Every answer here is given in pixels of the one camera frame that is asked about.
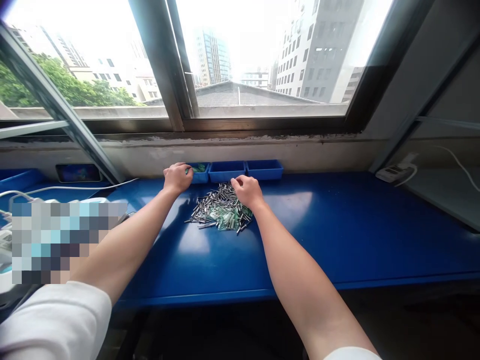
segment person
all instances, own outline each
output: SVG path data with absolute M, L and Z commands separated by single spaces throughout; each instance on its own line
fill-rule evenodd
M 191 167 L 182 162 L 163 174 L 163 189 L 109 231 L 70 281 L 43 286 L 0 325 L 2 359 L 97 357 L 112 306 L 147 256 L 172 204 L 193 178 Z M 231 184 L 239 201 L 255 216 L 273 287 L 309 358 L 380 359 L 320 266 L 265 202 L 258 181 L 241 175 Z

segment pile of metal parts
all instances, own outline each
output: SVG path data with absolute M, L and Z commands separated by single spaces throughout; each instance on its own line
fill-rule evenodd
M 217 227 L 219 230 L 236 230 L 238 235 L 252 222 L 252 211 L 239 201 L 232 184 L 218 184 L 206 196 L 199 197 L 197 205 L 185 223 L 199 223 L 199 229 Z

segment blue plastic bin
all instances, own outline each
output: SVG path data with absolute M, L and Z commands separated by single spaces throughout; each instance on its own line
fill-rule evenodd
M 205 184 L 209 182 L 209 170 L 210 170 L 210 162 L 188 162 L 192 168 L 198 168 L 199 164 L 205 165 L 204 172 L 194 172 L 193 173 L 193 180 L 191 181 L 192 184 Z
M 220 161 L 212 162 L 208 173 L 212 183 L 227 183 L 245 172 L 244 161 Z
M 44 179 L 45 176 L 37 169 L 0 169 L 0 193 L 22 191 Z
M 278 160 L 253 160 L 246 162 L 248 176 L 257 180 L 281 179 L 284 167 Z

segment hand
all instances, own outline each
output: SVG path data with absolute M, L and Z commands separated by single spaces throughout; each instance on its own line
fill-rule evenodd
M 165 176 L 163 189 L 178 196 L 189 188 L 194 178 L 194 171 L 190 165 L 177 162 L 163 170 L 163 175 Z
M 230 182 L 238 200 L 252 211 L 265 203 L 262 189 L 260 189 L 259 181 L 256 178 L 240 175 L 236 179 L 231 179 Z

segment pixelated blur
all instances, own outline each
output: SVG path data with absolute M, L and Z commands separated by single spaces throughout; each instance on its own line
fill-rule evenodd
M 126 203 L 14 204 L 12 283 L 64 284 L 126 211 Z

